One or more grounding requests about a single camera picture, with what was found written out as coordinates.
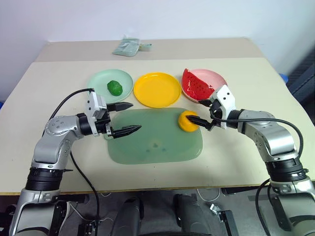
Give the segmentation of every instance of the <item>watermelon slice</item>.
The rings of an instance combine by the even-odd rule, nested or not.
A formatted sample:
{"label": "watermelon slice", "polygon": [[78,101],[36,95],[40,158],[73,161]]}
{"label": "watermelon slice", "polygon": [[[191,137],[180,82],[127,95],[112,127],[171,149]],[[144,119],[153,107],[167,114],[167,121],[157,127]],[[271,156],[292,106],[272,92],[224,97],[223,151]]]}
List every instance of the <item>watermelon slice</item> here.
{"label": "watermelon slice", "polygon": [[191,100],[198,102],[200,100],[209,99],[215,89],[198,79],[187,69],[184,70],[182,78],[182,89],[184,94]]}

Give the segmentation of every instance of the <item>yellow plate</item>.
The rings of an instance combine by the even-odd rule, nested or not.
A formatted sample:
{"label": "yellow plate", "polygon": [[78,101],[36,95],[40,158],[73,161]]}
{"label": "yellow plate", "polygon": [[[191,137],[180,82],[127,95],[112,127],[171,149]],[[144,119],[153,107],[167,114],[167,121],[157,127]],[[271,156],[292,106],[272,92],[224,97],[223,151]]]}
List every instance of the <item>yellow plate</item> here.
{"label": "yellow plate", "polygon": [[175,103],[181,91],[181,85],[176,78],[161,72],[141,76],[133,88],[139,102],[152,108],[167,107]]}

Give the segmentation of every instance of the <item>small packet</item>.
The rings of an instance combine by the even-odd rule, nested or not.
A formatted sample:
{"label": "small packet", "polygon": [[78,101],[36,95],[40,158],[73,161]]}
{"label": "small packet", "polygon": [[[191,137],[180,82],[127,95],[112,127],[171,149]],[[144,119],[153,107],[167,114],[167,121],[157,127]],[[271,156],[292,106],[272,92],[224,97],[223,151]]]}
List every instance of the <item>small packet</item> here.
{"label": "small packet", "polygon": [[141,44],[138,38],[123,38],[113,54],[133,57],[138,51],[149,51],[151,46],[151,43]]}

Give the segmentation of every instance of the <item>white wall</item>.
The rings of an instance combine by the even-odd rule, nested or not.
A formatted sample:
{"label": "white wall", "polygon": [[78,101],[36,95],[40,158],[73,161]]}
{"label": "white wall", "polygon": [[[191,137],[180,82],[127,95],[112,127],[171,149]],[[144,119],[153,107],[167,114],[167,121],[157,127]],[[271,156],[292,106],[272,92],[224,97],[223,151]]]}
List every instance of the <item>white wall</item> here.
{"label": "white wall", "polygon": [[47,41],[248,37],[289,73],[314,22],[315,0],[1,0],[0,100]]}

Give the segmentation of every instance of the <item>black cable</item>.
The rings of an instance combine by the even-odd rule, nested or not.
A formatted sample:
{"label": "black cable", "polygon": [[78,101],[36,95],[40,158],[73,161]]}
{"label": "black cable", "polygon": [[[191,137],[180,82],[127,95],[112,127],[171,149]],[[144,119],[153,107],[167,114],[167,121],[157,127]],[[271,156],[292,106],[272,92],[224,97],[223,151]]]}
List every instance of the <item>black cable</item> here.
{"label": "black cable", "polygon": [[295,132],[297,133],[297,135],[299,136],[299,140],[300,140],[300,147],[299,147],[299,156],[298,157],[301,157],[302,155],[302,151],[303,151],[303,147],[304,147],[304,140],[303,140],[303,136],[302,136],[302,133],[301,131],[298,129],[298,127],[296,127],[294,124],[286,121],[286,120],[283,120],[283,119],[276,119],[276,118],[253,118],[253,119],[220,119],[220,118],[217,118],[215,115],[214,115],[214,112],[212,111],[212,109],[210,109],[210,117],[211,119],[214,119],[216,121],[219,121],[219,122],[252,122],[252,121],[274,121],[274,122],[279,122],[279,123],[283,123],[283,124],[287,124],[289,126],[291,126]]}
{"label": "black cable", "polygon": [[271,201],[271,196],[270,196],[270,189],[271,189],[271,184],[268,185],[267,196],[268,196],[268,200],[269,200],[270,204],[273,206],[272,201]]}
{"label": "black cable", "polygon": [[257,192],[256,192],[256,196],[255,196],[255,205],[256,205],[256,211],[257,211],[257,215],[258,215],[258,218],[261,222],[261,225],[262,227],[264,228],[264,231],[266,233],[267,236],[270,236],[270,232],[268,230],[268,227],[264,221],[264,219],[262,218],[262,215],[261,215],[261,212],[260,212],[260,209],[259,209],[259,204],[258,204],[258,198],[259,198],[259,193],[261,191],[261,189],[270,181],[270,179],[267,179],[265,180],[257,189]]}
{"label": "black cable", "polygon": [[[57,114],[57,112],[60,110],[60,108],[63,106],[63,104],[69,100],[69,98],[71,98],[72,96],[81,93],[81,92],[93,92],[94,89],[93,88],[85,88],[85,89],[81,89],[78,90],[76,92],[73,92],[72,94],[70,94],[69,96],[67,96],[60,104],[59,106],[55,109],[55,111],[52,113],[52,115],[50,116],[49,120],[51,120],[52,118],[55,117],[55,115]],[[78,164],[76,163],[76,161],[74,160],[73,154],[72,152],[70,152],[70,156],[71,156],[71,160],[75,166],[75,168],[77,168],[78,172],[82,175],[82,177],[85,179],[85,181],[88,183],[88,185],[91,187],[91,189],[93,190],[94,194],[95,194],[95,198],[96,198],[96,219],[95,219],[95,236],[97,236],[97,231],[98,231],[98,221],[99,221],[99,198],[98,198],[98,194],[97,191],[95,190],[93,184],[90,182],[90,180],[85,176],[85,174],[81,171],[81,169],[79,168]]]}
{"label": "black cable", "polygon": [[99,221],[99,198],[98,198],[98,194],[97,191],[95,190],[93,184],[90,182],[90,180],[85,176],[85,174],[81,171],[81,169],[79,168],[78,164],[76,163],[76,161],[74,160],[74,157],[72,155],[72,152],[70,152],[70,156],[71,156],[71,160],[75,166],[75,168],[77,168],[78,172],[82,175],[82,177],[85,179],[85,181],[89,184],[89,186],[91,187],[91,189],[94,192],[95,198],[96,198],[96,219],[95,219],[95,236],[97,236],[97,231],[98,231],[98,221]]}

